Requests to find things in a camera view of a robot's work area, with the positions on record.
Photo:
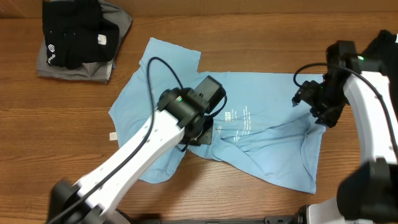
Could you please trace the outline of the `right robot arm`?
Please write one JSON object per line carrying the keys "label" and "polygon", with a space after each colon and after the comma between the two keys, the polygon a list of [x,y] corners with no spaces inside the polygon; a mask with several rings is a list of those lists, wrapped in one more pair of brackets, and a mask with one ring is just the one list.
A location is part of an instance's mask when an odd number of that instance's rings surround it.
{"label": "right robot arm", "polygon": [[361,165],[322,203],[304,205],[292,223],[397,222],[397,117],[382,62],[358,54],[353,41],[326,50],[323,81],[298,84],[292,98],[305,102],[316,124],[334,127],[350,105],[358,132]]}

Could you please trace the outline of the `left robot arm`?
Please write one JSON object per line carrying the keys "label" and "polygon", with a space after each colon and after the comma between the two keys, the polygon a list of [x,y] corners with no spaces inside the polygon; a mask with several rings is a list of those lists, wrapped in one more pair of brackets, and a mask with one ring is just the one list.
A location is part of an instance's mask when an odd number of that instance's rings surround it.
{"label": "left robot arm", "polygon": [[117,209],[127,191],[169,149],[211,144],[213,109],[225,99],[210,76],[195,89],[165,90],[142,128],[107,161],[75,184],[53,187],[48,223],[132,223]]}

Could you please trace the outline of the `light blue t-shirt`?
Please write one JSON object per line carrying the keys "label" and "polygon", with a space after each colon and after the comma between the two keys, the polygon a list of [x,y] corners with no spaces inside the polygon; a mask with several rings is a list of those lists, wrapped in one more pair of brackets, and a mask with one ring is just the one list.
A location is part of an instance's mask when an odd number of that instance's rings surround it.
{"label": "light blue t-shirt", "polygon": [[[151,39],[109,115],[119,145],[130,140],[150,115],[150,104],[179,85],[195,88],[201,53]],[[318,158],[325,127],[306,104],[292,106],[297,88],[290,74],[213,72],[226,90],[214,119],[210,145],[189,146],[202,158],[224,161],[274,185],[315,193]]]}

